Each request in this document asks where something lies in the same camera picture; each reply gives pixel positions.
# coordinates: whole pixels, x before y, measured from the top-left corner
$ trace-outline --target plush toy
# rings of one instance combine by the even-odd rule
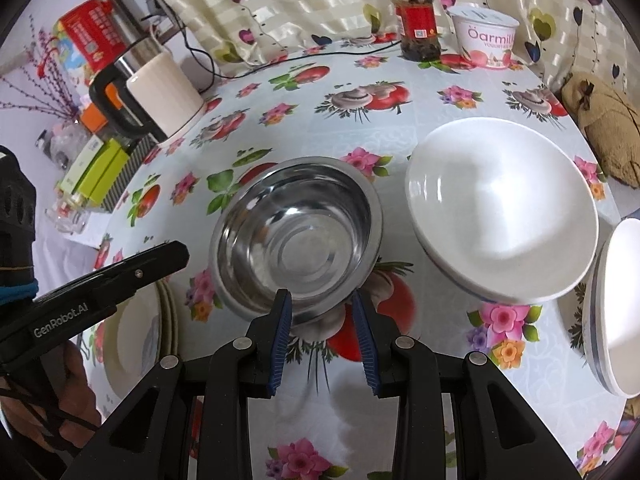
[[[605,174],[640,187],[640,115],[591,73],[576,72],[562,87],[562,102],[591,144]]]

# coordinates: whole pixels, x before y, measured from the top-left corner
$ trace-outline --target blue strap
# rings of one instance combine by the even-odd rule
[[[38,280],[33,280],[27,285],[0,286],[0,305],[12,301],[33,299],[38,293]]]

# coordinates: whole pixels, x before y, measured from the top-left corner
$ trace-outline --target curtain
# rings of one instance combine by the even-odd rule
[[[372,29],[377,35],[396,30],[389,0],[166,2],[227,75],[341,38],[368,38]],[[452,34],[446,7],[462,2],[518,19],[514,53],[552,90],[571,70],[582,70],[640,104],[640,53],[606,0],[436,0],[441,34]]]

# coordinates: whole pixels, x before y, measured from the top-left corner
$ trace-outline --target tablecloth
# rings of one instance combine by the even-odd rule
[[[597,383],[580,350],[584,284],[542,305],[499,306],[469,296],[419,245],[404,174],[415,145],[448,121],[493,116],[530,126],[556,143],[588,181],[600,243],[620,221],[606,178],[562,105],[519,60],[503,71],[473,68],[445,45],[441,61],[416,64],[403,59],[398,46],[372,54],[381,46],[347,40],[317,47],[306,53],[337,54],[287,60],[217,86],[200,123],[147,157],[113,214],[97,264],[166,240],[185,243],[190,262],[169,278],[182,303],[179,352],[185,360],[212,353],[248,326],[217,298],[210,278],[209,242],[220,212],[242,184],[276,163],[297,156],[341,158],[372,181],[383,206],[380,257],[364,285],[378,311],[433,351],[484,351],[585,473],[617,451],[625,401]],[[340,55],[347,52],[356,55]],[[539,161],[531,160],[523,192],[544,191],[536,186],[538,168]],[[549,262],[560,265],[562,254]],[[508,337],[492,325],[496,308],[516,311]],[[388,478],[398,402],[372,396],[349,312],[348,304],[338,306],[332,326],[295,330],[277,396],[250,402],[254,478]],[[94,336],[86,362],[108,415],[119,399],[95,359],[99,331],[97,326],[86,335]],[[448,473],[455,478],[449,409],[446,426]],[[294,470],[291,449],[315,465]]]

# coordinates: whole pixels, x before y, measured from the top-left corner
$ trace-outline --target finger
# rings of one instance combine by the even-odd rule
[[[60,409],[64,412],[80,416],[87,406],[95,408],[95,394],[91,391],[86,380],[75,375],[69,376],[60,395]]]
[[[83,378],[86,382],[86,371],[84,370],[84,364],[82,362],[82,354],[76,345],[71,341],[65,343],[65,367],[72,375]]]
[[[23,418],[15,417],[13,414],[9,414],[7,412],[5,412],[4,415],[15,431],[26,438],[33,440],[41,448],[46,449],[47,451],[53,451],[51,446],[45,442],[44,436],[40,433],[38,426],[30,424]]]
[[[6,388],[8,390],[18,391],[27,396],[31,396],[27,391],[25,391],[20,386],[16,386],[15,388],[9,387],[4,378],[0,378],[0,387]],[[33,409],[40,414],[40,416],[44,417],[44,409],[39,406],[33,406]],[[39,426],[39,421],[31,415],[31,412],[25,407],[25,405],[18,399],[12,399],[11,397],[3,397],[2,398],[2,409],[6,412],[12,412],[15,416],[25,419],[29,424],[33,424],[35,426]]]
[[[100,426],[100,413],[95,407],[88,406],[84,413],[79,416],[95,426]],[[82,448],[94,436],[94,432],[67,420],[60,427],[60,436],[74,446]]]

